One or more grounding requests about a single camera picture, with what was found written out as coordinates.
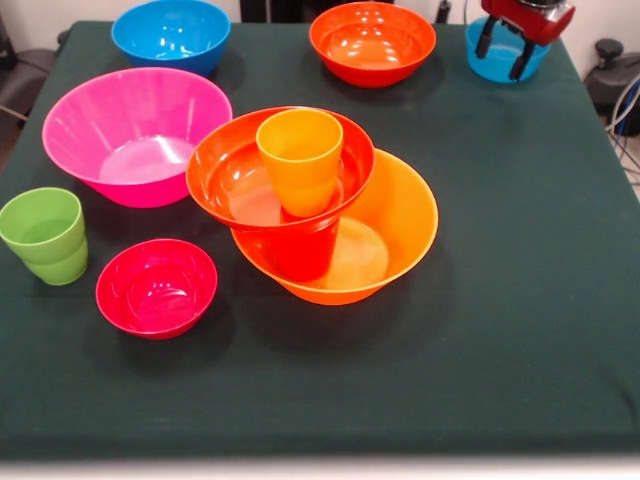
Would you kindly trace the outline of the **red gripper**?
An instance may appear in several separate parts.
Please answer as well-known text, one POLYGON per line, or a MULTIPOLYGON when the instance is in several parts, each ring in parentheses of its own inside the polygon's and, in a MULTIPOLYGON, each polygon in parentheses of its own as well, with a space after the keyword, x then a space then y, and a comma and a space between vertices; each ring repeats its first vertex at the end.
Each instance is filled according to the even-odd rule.
POLYGON ((512 82, 531 77, 530 64, 537 45, 546 46, 557 40, 575 14, 575 6, 571 1, 482 0, 481 7, 488 17, 476 45, 477 58, 486 57, 492 43, 493 29, 498 22, 525 40, 523 50, 509 72, 512 82))

